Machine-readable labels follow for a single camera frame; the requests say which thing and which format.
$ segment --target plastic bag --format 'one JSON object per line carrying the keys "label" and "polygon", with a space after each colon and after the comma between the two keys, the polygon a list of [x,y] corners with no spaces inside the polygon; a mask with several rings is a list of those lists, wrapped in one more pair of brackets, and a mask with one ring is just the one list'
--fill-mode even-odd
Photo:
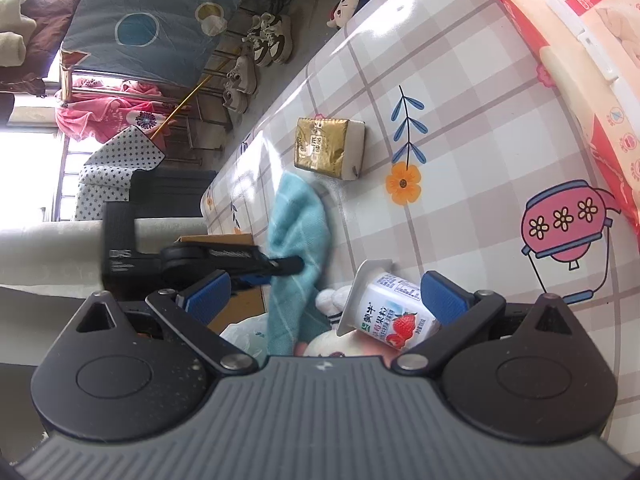
{"label": "plastic bag", "polygon": [[267,357],[267,319],[268,314],[264,313],[232,323],[220,337],[251,355],[262,366]]}

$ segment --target pink teapot print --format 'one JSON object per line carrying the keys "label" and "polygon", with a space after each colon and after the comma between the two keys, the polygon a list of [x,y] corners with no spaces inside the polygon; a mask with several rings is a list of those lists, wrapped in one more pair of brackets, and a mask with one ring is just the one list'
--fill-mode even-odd
{"label": "pink teapot print", "polygon": [[522,216],[522,253],[528,256],[540,279],[531,254],[537,259],[551,256],[568,263],[569,270],[579,267],[578,260],[589,250],[591,243],[602,238],[607,229],[607,257],[604,278],[595,290],[582,290],[564,297],[567,304],[589,300],[607,279],[609,266],[609,228],[613,220],[607,211],[620,213],[613,195],[605,189],[591,187],[584,180],[570,180],[550,187],[527,202]]}

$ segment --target blue leaf print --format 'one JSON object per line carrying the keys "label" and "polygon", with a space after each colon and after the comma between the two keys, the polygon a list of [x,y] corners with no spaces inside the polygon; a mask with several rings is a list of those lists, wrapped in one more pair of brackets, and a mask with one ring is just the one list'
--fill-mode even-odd
{"label": "blue leaf print", "polygon": [[398,101],[398,104],[394,108],[394,112],[391,114],[391,122],[395,121],[398,118],[401,105],[402,105],[402,98],[400,98],[400,100]]}
{"label": "blue leaf print", "polygon": [[414,150],[415,156],[418,157],[418,160],[425,164],[427,162],[427,157],[424,156],[424,153],[420,151],[420,148],[416,146],[414,143],[411,143],[411,149]]}
{"label": "blue leaf print", "polygon": [[406,124],[407,124],[407,119],[402,121],[400,126],[398,126],[398,129],[394,133],[394,140],[398,140],[400,137],[402,137],[402,132],[404,131],[404,127],[406,126]]}
{"label": "blue leaf print", "polygon": [[427,127],[422,124],[420,121],[416,121],[415,119],[412,119],[411,117],[409,117],[409,120],[411,121],[411,124],[413,124],[420,133],[422,134],[426,134],[429,132],[429,130],[427,129]]}
{"label": "blue leaf print", "polygon": [[424,110],[424,105],[418,101],[418,99],[414,99],[412,97],[405,97],[407,101],[409,101],[413,106],[418,108],[418,110]]}
{"label": "blue leaf print", "polygon": [[408,146],[409,146],[409,143],[406,142],[402,148],[400,148],[397,152],[394,153],[394,158],[391,159],[392,164],[395,164],[398,160],[400,160],[400,157],[406,151]]}

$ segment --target star patterned fabric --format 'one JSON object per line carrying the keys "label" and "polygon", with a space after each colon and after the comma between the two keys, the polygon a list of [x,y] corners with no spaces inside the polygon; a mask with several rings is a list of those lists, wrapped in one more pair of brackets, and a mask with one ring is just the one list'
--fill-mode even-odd
{"label": "star patterned fabric", "polygon": [[149,171],[164,159],[136,126],[122,130],[90,156],[78,179],[75,220],[102,220],[105,202],[128,202],[134,171]]}

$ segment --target teal towel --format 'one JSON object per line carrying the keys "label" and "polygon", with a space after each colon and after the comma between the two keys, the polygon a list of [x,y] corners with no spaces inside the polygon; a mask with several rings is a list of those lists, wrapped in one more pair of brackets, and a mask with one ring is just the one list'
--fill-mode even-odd
{"label": "teal towel", "polygon": [[274,276],[269,294],[267,353],[293,355],[298,341],[309,342],[330,329],[316,309],[316,282],[331,243],[324,206],[309,184],[284,173],[270,215],[267,254],[300,256],[305,269],[295,276]]}

